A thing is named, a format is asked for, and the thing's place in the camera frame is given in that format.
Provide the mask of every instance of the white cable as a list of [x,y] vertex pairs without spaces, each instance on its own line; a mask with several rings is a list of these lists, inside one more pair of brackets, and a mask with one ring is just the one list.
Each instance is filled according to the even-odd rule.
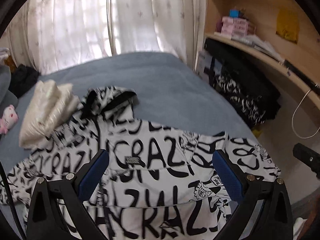
[[307,96],[310,92],[311,92],[311,89],[305,94],[305,96],[304,96],[303,99],[301,100],[300,104],[298,104],[296,110],[294,111],[294,113],[293,113],[293,115],[292,115],[292,119],[291,119],[292,130],[293,130],[293,132],[296,134],[296,136],[298,136],[300,139],[309,139],[309,138],[315,136],[315,135],[317,134],[317,132],[320,131],[320,127],[319,127],[319,129],[314,133],[314,135],[311,135],[311,136],[308,136],[308,137],[301,137],[300,135],[297,134],[296,130],[294,129],[294,125],[293,125],[294,115],[295,115],[295,113],[297,112],[299,106],[302,104],[303,100],[306,98],[306,96]]

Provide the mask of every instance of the patterned curtain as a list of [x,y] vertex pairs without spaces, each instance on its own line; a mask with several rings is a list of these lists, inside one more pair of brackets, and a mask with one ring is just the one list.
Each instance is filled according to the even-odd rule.
[[11,54],[42,74],[133,51],[169,52],[193,69],[205,10],[206,0],[29,0],[8,27],[21,29]]

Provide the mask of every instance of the gray-blue mattress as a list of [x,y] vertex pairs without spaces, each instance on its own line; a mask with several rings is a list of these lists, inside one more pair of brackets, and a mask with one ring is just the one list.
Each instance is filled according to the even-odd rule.
[[[112,85],[133,89],[139,100],[133,110],[136,118],[206,135],[226,131],[232,137],[256,141],[233,107],[178,58],[168,53],[123,54],[39,78],[42,81],[49,79],[57,84],[72,83],[73,93],[80,98],[88,88]],[[34,88],[19,99],[16,108],[19,121],[0,140],[0,161],[6,172],[29,156],[29,150],[19,147],[18,137],[33,92]],[[22,204],[17,205],[20,216],[22,208]],[[16,229],[10,208],[0,206],[0,209]]]

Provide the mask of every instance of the screw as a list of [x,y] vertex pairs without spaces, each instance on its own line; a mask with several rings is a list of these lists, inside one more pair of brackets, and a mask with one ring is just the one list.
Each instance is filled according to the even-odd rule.
[[37,180],[37,182],[39,183],[39,184],[41,184],[42,182],[44,182],[44,178],[39,178],[38,180]]
[[278,182],[278,184],[280,184],[280,185],[281,185],[281,184],[284,184],[284,180],[281,179],[281,178],[278,178],[278,179],[277,179],[277,182]]
[[66,179],[68,179],[68,180],[71,180],[71,179],[73,179],[75,177],[75,175],[73,174],[73,173],[68,173],[67,175],[66,175]]
[[247,175],[247,179],[250,180],[250,181],[254,181],[256,179],[256,177],[252,174],[248,174]]

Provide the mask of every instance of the plush toy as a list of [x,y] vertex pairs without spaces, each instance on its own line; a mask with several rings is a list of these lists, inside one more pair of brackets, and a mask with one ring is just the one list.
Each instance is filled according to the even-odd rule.
[[13,105],[9,105],[3,111],[3,116],[0,119],[0,134],[7,134],[8,130],[18,121],[18,116]]

